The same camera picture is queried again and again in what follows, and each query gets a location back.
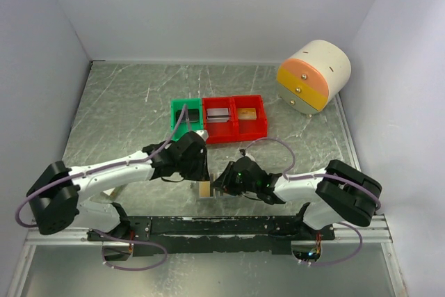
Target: red container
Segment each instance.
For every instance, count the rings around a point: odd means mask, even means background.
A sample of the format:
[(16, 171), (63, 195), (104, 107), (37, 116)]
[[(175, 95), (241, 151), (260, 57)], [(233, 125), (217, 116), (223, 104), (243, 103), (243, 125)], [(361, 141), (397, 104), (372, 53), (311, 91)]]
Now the red container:
[[(226, 122), (208, 122), (207, 110), (228, 108), (229, 120)], [(256, 120), (239, 120), (238, 108), (255, 108)], [(261, 95), (241, 95), (235, 97), (202, 98), (204, 128), (209, 133), (208, 144), (253, 141), (267, 136), (267, 118)]]

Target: yellow drawer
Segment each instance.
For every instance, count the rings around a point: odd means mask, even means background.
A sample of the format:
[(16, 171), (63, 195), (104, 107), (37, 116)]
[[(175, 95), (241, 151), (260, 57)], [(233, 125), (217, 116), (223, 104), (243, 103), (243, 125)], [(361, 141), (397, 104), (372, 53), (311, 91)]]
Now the yellow drawer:
[(327, 97), (314, 90), (303, 80), (292, 75), (288, 70), (282, 67), (278, 70), (277, 81), (291, 92), (294, 92), (301, 100), (314, 107), (317, 111), (321, 111), (327, 104)]

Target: gray wall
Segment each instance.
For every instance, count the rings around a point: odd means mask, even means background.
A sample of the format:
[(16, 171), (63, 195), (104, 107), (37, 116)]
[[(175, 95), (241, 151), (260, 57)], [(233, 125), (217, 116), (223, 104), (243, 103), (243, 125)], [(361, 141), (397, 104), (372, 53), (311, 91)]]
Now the gray wall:
[(342, 92), (411, 296), (445, 296), (445, 0), (376, 0)]
[(59, 0), (92, 59), (278, 63), (352, 40), (374, 0)]
[(57, 0), (0, 0), (0, 296), (26, 234), (14, 210), (61, 157), (87, 67)]

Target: white wall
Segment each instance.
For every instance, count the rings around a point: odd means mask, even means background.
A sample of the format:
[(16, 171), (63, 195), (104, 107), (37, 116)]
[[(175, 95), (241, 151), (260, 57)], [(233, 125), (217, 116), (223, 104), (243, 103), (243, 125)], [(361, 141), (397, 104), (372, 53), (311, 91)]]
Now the white wall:
[(445, 296), (445, 0), (376, 0), (343, 90), (411, 296)]
[(57, 0), (0, 0), (0, 296), (26, 234), (14, 210), (61, 157), (87, 67)]
[(352, 40), (374, 0), (59, 0), (92, 59), (280, 63)]

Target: gray marble tabletop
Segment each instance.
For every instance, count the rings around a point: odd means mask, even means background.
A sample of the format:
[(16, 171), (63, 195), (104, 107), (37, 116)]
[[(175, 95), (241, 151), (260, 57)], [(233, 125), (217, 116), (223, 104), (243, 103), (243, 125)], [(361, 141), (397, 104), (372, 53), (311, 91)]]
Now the gray marble tabletop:
[[(326, 166), (331, 159), (351, 164), (334, 101), (312, 118), (299, 114), (275, 91), (274, 66), (137, 65), (95, 62), (72, 126), (63, 160), (83, 166), (131, 154), (170, 133), (172, 99), (261, 95), (268, 135), (285, 140), (297, 158), (294, 173)], [(222, 172), (247, 143), (209, 145), (209, 170)], [(277, 143), (257, 143), (249, 151), (268, 172), (281, 172), (291, 155)], [(244, 216), (295, 214), (305, 199), (284, 205), (247, 198), (199, 199), (190, 182), (161, 180), (123, 188), (116, 199), (129, 215)]]

